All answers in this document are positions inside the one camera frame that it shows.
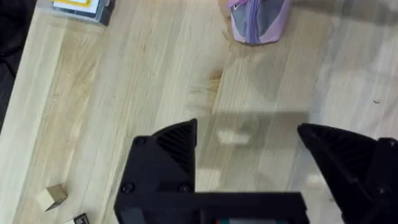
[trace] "zipper pull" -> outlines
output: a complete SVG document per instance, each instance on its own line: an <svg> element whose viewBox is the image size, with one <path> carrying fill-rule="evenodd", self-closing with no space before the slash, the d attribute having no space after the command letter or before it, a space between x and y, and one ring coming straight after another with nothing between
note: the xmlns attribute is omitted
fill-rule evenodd
<svg viewBox="0 0 398 224"><path fill-rule="evenodd" d="M234 5L234 10L237 10L239 6L240 6L240 3L236 3L236 4Z"/></svg>

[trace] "box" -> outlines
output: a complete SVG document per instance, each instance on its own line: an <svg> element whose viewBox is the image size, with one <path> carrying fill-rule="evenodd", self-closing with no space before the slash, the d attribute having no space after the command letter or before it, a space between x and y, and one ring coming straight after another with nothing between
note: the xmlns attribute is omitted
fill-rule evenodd
<svg viewBox="0 0 398 224"><path fill-rule="evenodd" d="M107 26L114 0L37 0L37 7L55 16Z"/></svg>
<svg viewBox="0 0 398 224"><path fill-rule="evenodd" d="M53 208L57 208L68 195L62 189L61 185L55 185L47 187L37 197L36 201L40 204L43 210L49 211Z"/></svg>

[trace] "pink pouch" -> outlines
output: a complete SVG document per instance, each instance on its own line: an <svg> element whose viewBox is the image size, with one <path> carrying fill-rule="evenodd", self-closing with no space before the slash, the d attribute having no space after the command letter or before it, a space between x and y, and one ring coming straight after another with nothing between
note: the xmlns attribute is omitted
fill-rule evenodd
<svg viewBox="0 0 398 224"><path fill-rule="evenodd" d="M235 40L265 44L280 39L290 0L229 0Z"/></svg>

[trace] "white paper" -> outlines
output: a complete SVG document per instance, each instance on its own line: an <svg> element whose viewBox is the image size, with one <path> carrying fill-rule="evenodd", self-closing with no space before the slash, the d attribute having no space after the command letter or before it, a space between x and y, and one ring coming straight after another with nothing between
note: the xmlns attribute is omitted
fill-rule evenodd
<svg viewBox="0 0 398 224"><path fill-rule="evenodd" d="M86 2L85 0L73 0L73 1ZM54 7L60 7L62 9L71 9L71 10L96 14L99 3L100 3L100 0L92 0L90 6L83 7L83 6L76 6L76 5L67 4L67 3L63 3L63 2L54 2Z"/></svg>

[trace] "screw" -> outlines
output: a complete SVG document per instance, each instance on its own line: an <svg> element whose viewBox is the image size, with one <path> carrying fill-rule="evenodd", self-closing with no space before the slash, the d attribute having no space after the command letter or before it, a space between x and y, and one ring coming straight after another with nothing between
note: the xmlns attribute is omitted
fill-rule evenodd
<svg viewBox="0 0 398 224"><path fill-rule="evenodd" d="M182 184L182 185L180 185L180 187L178 188L178 190L179 190L180 192L189 192L189 191L191 191L191 188L189 187L188 184Z"/></svg>
<svg viewBox="0 0 398 224"><path fill-rule="evenodd" d="M125 183L121 187L121 191L124 194L131 194L136 189L136 186L133 183Z"/></svg>
<svg viewBox="0 0 398 224"><path fill-rule="evenodd" d="M386 193L386 190L382 187L379 187L377 190L379 191L379 195L384 195Z"/></svg>

